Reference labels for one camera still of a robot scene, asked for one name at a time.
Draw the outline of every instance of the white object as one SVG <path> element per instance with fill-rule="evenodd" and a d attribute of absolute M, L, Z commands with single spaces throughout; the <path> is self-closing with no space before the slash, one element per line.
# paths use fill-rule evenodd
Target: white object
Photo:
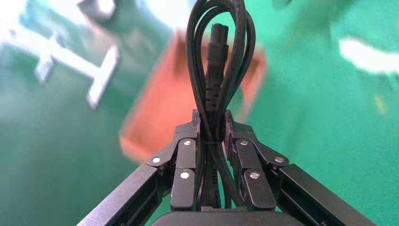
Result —
<path fill-rule="evenodd" d="M 39 82 L 46 81 L 53 66 L 53 60 L 92 78 L 93 83 L 87 94 L 87 100 L 94 109 L 98 106 L 120 57 L 118 47 L 111 46 L 102 65 L 97 67 L 63 48 L 59 44 L 56 35 L 46 39 L 22 27 L 10 29 L 6 43 L 39 58 L 39 63 L 34 71 Z"/>
<path fill-rule="evenodd" d="M 376 75 L 399 74 L 399 53 L 374 48 L 356 38 L 339 40 L 341 55 L 357 68 Z"/>

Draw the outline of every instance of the black power cable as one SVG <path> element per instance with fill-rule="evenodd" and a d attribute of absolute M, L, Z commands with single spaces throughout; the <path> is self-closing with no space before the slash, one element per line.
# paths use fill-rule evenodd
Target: black power cable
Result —
<path fill-rule="evenodd" d="M 224 12 L 230 13 L 236 26 L 230 62 L 223 75 L 228 51 L 227 27 L 215 24 L 208 47 L 205 75 L 201 57 L 202 37 L 212 18 Z M 237 206 L 243 204 L 223 153 L 221 132 L 224 112 L 248 70 L 254 49 L 255 27 L 243 0 L 198 0 L 194 4 L 187 24 L 186 54 L 192 90 L 201 117 L 201 127 L 204 128 L 201 135 L 207 141 L 207 147 L 200 157 L 200 164 L 204 167 L 199 169 L 197 177 L 197 184 L 201 186 L 198 186 L 196 193 L 201 206 L 218 203 L 209 201 L 212 199 L 209 192 L 214 166 L 222 179 L 225 207 L 231 207 L 231 199 Z"/>

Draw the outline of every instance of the black metal arm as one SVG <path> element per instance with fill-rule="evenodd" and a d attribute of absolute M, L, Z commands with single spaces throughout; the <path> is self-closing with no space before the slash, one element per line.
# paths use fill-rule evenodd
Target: black metal arm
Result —
<path fill-rule="evenodd" d="M 153 225 L 306 225 L 374 226 L 354 208 L 288 158 L 260 143 L 252 127 L 225 114 L 225 152 L 244 206 L 200 206 L 196 175 L 200 118 L 176 127 L 172 142 L 137 168 L 92 210 L 79 226 L 144 225 L 164 197 L 172 193 L 171 213 Z M 274 212 L 278 206 L 284 213 Z"/>

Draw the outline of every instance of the metal screw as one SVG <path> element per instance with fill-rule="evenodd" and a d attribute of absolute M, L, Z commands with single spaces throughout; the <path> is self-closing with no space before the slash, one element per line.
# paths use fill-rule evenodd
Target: metal screw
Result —
<path fill-rule="evenodd" d="M 284 162 L 284 159 L 281 158 L 281 157 L 276 157 L 274 160 L 275 160 L 276 162 Z"/>
<path fill-rule="evenodd" d="M 183 172 L 180 174 L 180 177 L 183 179 L 187 179 L 190 175 L 187 172 Z"/>
<path fill-rule="evenodd" d="M 249 175 L 252 179 L 258 179 L 259 178 L 259 173 L 253 172 Z"/>

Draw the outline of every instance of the cardboard box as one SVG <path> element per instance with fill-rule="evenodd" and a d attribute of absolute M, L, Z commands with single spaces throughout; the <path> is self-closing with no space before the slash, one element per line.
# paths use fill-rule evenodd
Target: cardboard box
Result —
<path fill-rule="evenodd" d="M 207 43 L 204 41 L 202 44 L 205 69 Z M 236 120 L 246 118 L 265 71 L 264 50 L 256 49 L 241 84 L 243 103 L 239 114 L 235 115 Z M 185 34 L 176 32 L 120 131 L 123 153 L 132 160 L 144 162 L 151 154 L 170 143 L 175 126 L 189 122 L 192 109 L 196 108 L 187 68 Z"/>

